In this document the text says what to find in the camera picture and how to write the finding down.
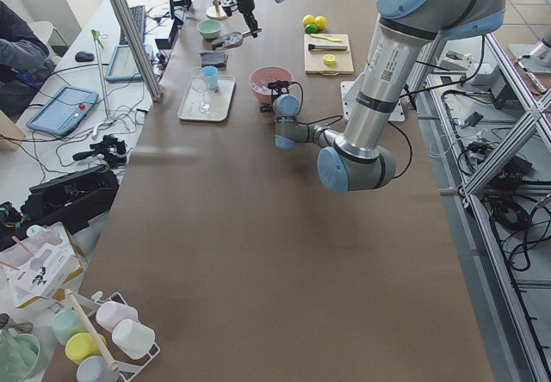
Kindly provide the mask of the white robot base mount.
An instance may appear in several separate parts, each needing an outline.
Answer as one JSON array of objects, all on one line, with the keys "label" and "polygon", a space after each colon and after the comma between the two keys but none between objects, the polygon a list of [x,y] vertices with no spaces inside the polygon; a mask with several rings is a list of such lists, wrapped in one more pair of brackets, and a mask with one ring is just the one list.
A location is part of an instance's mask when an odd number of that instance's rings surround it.
[{"label": "white robot base mount", "polygon": [[363,96],[360,94],[361,84],[356,81],[342,81],[340,83],[341,101],[343,108],[343,116],[348,120],[356,107],[356,101],[360,98],[361,102],[367,104],[370,102],[375,111],[388,113],[389,122],[403,122],[406,119],[404,110],[400,101],[386,102],[373,97]]}]

